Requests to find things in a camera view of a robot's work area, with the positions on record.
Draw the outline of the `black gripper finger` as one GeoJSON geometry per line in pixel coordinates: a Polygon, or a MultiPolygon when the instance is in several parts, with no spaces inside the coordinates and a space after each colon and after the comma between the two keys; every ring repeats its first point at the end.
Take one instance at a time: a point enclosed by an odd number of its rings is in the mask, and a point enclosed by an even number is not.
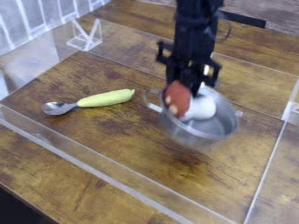
{"type": "Polygon", "coordinates": [[[191,94],[197,95],[205,81],[203,67],[185,68],[181,74],[181,82],[190,89],[191,94]]]}
{"type": "Polygon", "coordinates": [[[167,84],[181,79],[181,66],[177,62],[170,62],[166,66],[167,84]]]}

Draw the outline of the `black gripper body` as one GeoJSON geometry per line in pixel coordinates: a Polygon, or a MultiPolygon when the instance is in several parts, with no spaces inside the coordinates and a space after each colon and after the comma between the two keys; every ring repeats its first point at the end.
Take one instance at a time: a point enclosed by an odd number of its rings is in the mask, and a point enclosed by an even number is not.
{"type": "Polygon", "coordinates": [[[217,43],[221,7],[225,0],[177,0],[174,42],[158,42],[156,61],[167,66],[203,67],[205,83],[218,84],[222,65],[211,58],[217,43]]]}

